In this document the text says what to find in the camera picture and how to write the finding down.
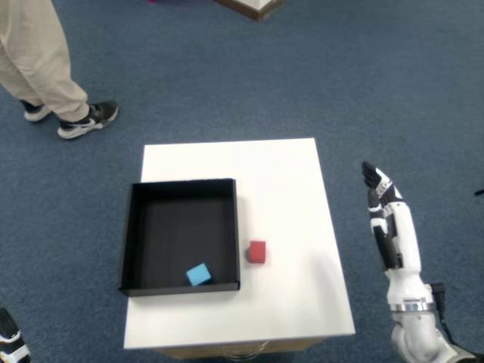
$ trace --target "shoe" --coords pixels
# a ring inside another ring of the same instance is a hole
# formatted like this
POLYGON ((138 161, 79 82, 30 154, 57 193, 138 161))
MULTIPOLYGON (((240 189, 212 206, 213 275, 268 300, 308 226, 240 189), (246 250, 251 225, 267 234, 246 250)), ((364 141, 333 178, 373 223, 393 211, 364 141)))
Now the shoe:
POLYGON ((119 107, 116 102, 108 101, 100 104, 90 104, 88 116, 80 121, 70 123, 60 120, 57 133, 65 139, 78 138, 93 130, 101 130, 108 126, 118 116, 119 107))
POLYGON ((25 117, 25 119, 27 121, 30 121, 31 123, 37 123, 38 121, 42 121, 51 112, 44 104, 41 104, 40 106, 34 106, 24 100, 20 102, 25 108, 25 113, 23 114, 23 117, 25 117))

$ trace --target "white table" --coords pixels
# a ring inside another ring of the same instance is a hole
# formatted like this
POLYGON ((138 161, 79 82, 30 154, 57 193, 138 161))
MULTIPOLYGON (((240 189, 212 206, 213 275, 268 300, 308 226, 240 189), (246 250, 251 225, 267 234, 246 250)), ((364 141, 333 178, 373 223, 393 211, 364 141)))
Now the white table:
POLYGON ((237 181, 240 290, 131 297, 124 347, 174 353, 354 334, 315 140, 144 149, 142 182, 206 178, 237 181), (264 265, 245 259, 250 240, 267 241, 264 265))

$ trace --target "blue carpet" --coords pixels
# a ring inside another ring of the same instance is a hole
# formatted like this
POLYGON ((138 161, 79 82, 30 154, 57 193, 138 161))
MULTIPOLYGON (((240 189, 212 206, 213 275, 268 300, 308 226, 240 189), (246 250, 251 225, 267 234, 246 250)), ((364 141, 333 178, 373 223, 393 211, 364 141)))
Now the blue carpet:
POLYGON ((484 350, 482 1, 287 0, 259 24, 209 0, 55 5, 73 78, 122 109, 65 142, 0 91, 0 305, 36 361, 175 361, 123 350, 116 278, 143 145, 299 137, 318 143, 357 334, 255 362, 399 361, 362 160, 411 206, 455 338, 484 350))

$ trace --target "blue cube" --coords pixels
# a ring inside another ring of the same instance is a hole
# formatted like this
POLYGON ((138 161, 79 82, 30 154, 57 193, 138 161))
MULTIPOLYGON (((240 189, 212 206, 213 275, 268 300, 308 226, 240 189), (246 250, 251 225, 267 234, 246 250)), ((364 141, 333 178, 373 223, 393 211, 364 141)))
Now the blue cube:
POLYGON ((187 271, 188 280, 190 280, 191 286, 198 286, 205 284, 210 281, 212 276, 210 276, 208 268, 204 263, 193 267, 191 270, 187 271))

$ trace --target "person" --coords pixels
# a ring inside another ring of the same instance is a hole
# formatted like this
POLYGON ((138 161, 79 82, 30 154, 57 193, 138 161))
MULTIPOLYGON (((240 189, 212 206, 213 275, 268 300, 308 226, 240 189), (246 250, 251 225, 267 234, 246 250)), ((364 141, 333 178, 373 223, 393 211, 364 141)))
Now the person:
POLYGON ((0 84, 33 123, 54 112, 64 139, 100 130, 116 119, 116 102, 88 104, 72 79, 66 37, 51 0, 0 0, 0 84))

